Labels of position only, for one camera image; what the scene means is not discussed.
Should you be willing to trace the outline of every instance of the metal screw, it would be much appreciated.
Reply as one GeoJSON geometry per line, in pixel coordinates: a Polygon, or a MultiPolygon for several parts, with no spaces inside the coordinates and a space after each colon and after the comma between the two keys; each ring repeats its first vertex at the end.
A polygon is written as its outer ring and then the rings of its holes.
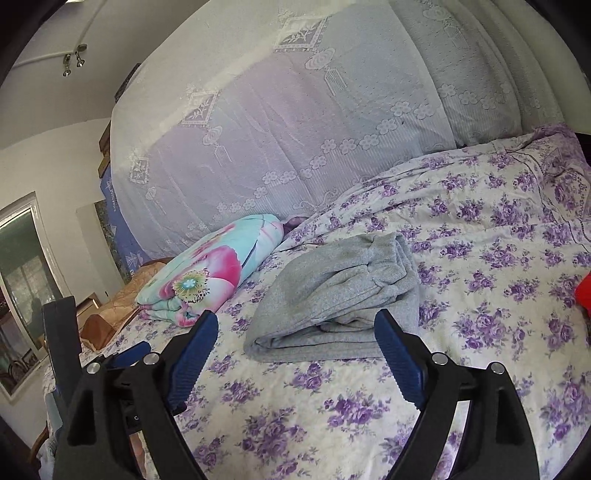
{"type": "Polygon", "coordinates": [[[155,365],[156,363],[158,363],[159,359],[159,354],[152,352],[144,357],[144,363],[146,365],[155,365]]]}
{"type": "Polygon", "coordinates": [[[91,364],[89,364],[86,367],[86,371],[88,373],[90,373],[91,375],[94,375],[95,373],[97,373],[100,370],[100,364],[97,362],[92,362],[91,364]]]}
{"type": "Polygon", "coordinates": [[[437,365],[445,365],[449,358],[447,358],[445,353],[437,352],[433,354],[431,360],[433,360],[433,362],[435,362],[437,365]]]}
{"type": "Polygon", "coordinates": [[[505,373],[505,366],[499,362],[493,362],[491,363],[491,370],[497,375],[502,375],[505,373]]]}

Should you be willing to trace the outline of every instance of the folded gray blanket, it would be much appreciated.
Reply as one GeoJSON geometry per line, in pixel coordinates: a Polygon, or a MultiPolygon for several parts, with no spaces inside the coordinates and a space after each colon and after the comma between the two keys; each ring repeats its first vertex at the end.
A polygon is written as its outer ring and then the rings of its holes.
{"type": "Polygon", "coordinates": [[[260,302],[245,353],[260,362],[383,356],[374,318],[388,308],[418,331],[419,277],[401,234],[358,235],[292,260],[260,302]]]}

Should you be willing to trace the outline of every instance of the brown cushion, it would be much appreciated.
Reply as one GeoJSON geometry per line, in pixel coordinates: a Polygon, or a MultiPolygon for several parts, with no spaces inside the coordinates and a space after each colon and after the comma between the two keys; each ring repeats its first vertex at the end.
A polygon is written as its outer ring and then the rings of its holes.
{"type": "Polygon", "coordinates": [[[162,262],[142,266],[131,278],[131,281],[113,295],[110,302],[100,307],[96,314],[88,317],[80,332],[82,343],[95,352],[104,348],[113,336],[119,333],[137,314],[138,306],[135,303],[135,298],[144,285],[163,267],[164,263],[162,262]]]}
{"type": "Polygon", "coordinates": [[[94,351],[101,350],[115,335],[115,329],[103,317],[92,314],[80,331],[80,340],[94,351]]]}

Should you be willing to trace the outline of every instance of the folded quilt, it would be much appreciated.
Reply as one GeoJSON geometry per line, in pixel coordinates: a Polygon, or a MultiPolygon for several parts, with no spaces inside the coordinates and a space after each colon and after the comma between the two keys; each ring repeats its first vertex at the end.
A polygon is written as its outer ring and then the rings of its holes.
{"type": "Polygon", "coordinates": [[[261,362],[382,356],[374,318],[418,331],[417,267],[400,233],[358,235],[291,261],[259,304],[245,353],[261,362]]]}
{"type": "Polygon", "coordinates": [[[210,233],[171,260],[139,292],[143,319],[191,326],[215,312],[283,238],[273,215],[251,215],[210,233]]]}

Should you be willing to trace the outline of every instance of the floral comforter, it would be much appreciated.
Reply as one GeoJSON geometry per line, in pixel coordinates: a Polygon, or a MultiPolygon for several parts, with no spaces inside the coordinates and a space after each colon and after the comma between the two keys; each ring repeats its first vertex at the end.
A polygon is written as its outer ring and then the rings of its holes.
{"type": "MultiPolygon", "coordinates": [[[[591,425],[591,353],[573,289],[591,267],[591,170],[573,133],[532,135],[428,155],[343,194],[292,231],[218,311],[219,340],[178,425],[212,479],[381,479],[413,428],[381,359],[259,364],[245,358],[250,318],[297,255],[346,236],[402,232],[422,279],[420,334],[432,351],[503,362],[528,416],[542,478],[591,425]]],[[[159,351],[184,330],[134,320],[108,347],[159,351]]],[[[51,374],[46,388],[51,388],[51,374]]],[[[435,477],[447,478],[467,405],[435,477]]],[[[153,473],[153,465],[148,465],[153,473]]]]}

